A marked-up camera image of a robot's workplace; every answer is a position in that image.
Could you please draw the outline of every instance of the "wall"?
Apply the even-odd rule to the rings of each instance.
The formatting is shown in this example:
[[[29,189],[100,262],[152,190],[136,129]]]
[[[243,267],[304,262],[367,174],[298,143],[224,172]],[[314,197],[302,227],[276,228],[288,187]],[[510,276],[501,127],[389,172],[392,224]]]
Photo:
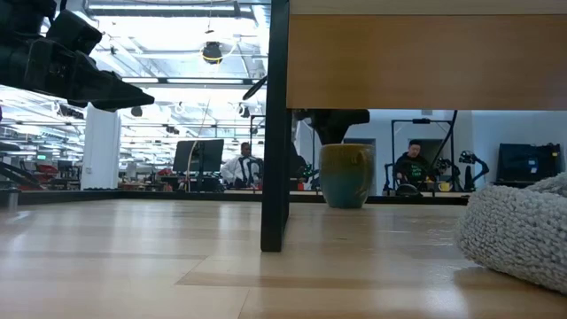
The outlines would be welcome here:
[[[560,144],[563,168],[567,157],[566,111],[473,111],[474,152],[491,169],[486,182],[496,179],[500,143]],[[477,187],[485,185],[484,180]]]
[[[392,162],[392,134],[391,122],[396,120],[421,119],[423,117],[432,120],[444,120],[447,117],[446,111],[434,111],[432,116],[422,116],[420,110],[370,110],[370,123],[353,125],[346,132],[348,138],[375,138],[377,148],[377,192],[381,193],[385,183],[384,165]],[[298,154],[303,156],[308,163],[313,162],[312,130],[304,122],[298,127],[295,145]],[[435,138],[442,139],[446,131],[436,124],[416,125],[411,123],[397,123],[395,134],[395,153],[397,159],[408,149],[408,142],[412,138]],[[319,136],[315,133],[315,162],[314,166],[319,167],[319,151],[321,144]],[[460,149],[455,146],[455,157],[458,156]],[[448,144],[443,156],[448,156]]]

